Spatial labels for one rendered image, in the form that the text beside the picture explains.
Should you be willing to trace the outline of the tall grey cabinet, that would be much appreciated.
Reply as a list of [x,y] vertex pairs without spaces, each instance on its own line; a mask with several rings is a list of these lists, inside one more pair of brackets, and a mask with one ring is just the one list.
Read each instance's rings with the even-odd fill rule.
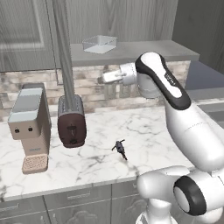
[[172,40],[224,74],[224,0],[178,0]]

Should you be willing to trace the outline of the grey open cabinet shelf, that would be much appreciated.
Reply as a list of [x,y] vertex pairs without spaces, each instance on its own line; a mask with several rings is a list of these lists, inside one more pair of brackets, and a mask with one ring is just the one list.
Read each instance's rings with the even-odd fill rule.
[[[167,60],[200,55],[172,40],[179,0],[66,0],[72,62],[75,66],[122,64],[155,51]],[[85,52],[82,41],[97,35],[118,38],[104,54]]]

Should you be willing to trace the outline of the beige coffee machine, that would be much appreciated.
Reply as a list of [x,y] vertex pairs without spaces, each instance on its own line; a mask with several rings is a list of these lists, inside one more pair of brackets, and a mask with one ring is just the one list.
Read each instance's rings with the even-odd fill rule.
[[11,109],[8,125],[24,149],[23,174],[45,172],[51,138],[51,117],[43,83],[25,83]]

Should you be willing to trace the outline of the wide grey drawer front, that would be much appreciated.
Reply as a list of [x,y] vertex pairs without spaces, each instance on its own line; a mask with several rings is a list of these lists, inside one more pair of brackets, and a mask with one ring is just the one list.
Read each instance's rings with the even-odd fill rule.
[[45,195],[45,203],[48,209],[78,206],[90,202],[109,200],[111,197],[111,186],[101,185],[83,188],[69,192],[59,192]]

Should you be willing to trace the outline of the narrow grey drawer front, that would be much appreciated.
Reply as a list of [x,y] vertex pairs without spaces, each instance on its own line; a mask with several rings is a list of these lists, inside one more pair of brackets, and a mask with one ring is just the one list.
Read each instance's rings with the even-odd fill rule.
[[137,182],[135,180],[115,183],[112,185],[112,198],[121,198],[138,194]]

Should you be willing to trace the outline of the grey open cabinet door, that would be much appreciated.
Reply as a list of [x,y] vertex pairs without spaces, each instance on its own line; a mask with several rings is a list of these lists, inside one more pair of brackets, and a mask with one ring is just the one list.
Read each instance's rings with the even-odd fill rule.
[[69,111],[73,111],[75,106],[74,79],[70,42],[67,30],[66,2],[65,0],[52,0],[52,6],[59,47],[59,60],[61,65],[66,107]]

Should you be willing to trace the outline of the grey closed cabinet door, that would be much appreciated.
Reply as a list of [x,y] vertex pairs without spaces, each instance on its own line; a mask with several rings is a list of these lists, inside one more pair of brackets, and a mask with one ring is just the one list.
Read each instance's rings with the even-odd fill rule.
[[0,72],[54,69],[46,0],[0,0]]

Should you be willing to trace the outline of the clear plastic tupperware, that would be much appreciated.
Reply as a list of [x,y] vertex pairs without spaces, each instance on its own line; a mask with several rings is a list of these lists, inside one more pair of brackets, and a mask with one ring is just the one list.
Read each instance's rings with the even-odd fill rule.
[[107,53],[117,46],[117,37],[97,35],[82,41],[83,51],[86,53]]

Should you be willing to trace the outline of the dark red toaster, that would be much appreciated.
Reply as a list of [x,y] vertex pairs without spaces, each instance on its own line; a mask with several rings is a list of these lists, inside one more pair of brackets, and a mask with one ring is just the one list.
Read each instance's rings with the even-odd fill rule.
[[59,98],[58,133],[60,141],[66,148],[81,147],[85,143],[87,136],[82,99],[76,94],[74,100],[74,111],[69,111],[66,107],[65,96]]

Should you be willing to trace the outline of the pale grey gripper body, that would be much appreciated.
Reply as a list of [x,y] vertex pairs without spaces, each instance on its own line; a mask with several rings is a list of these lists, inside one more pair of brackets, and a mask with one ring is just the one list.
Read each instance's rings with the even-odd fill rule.
[[119,82],[123,79],[124,73],[120,70],[109,71],[102,74],[102,81],[104,84]]

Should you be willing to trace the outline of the grey base cupboard door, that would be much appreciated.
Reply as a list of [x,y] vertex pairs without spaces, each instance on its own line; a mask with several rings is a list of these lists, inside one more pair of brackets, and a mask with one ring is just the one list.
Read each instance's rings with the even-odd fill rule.
[[110,200],[49,211],[52,224],[110,224]]
[[0,224],[51,224],[46,213],[31,213],[0,219]]
[[146,200],[137,194],[112,199],[111,224],[135,224],[146,206]]

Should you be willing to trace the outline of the small dark raw meat piece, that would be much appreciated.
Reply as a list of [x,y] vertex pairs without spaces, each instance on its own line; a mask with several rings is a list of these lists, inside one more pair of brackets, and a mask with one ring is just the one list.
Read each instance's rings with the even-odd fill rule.
[[124,150],[124,147],[123,147],[123,142],[124,142],[124,139],[121,140],[121,141],[116,141],[115,142],[115,146],[112,148],[113,149],[116,149],[121,155],[122,157],[127,160],[127,157],[125,155],[125,150]]

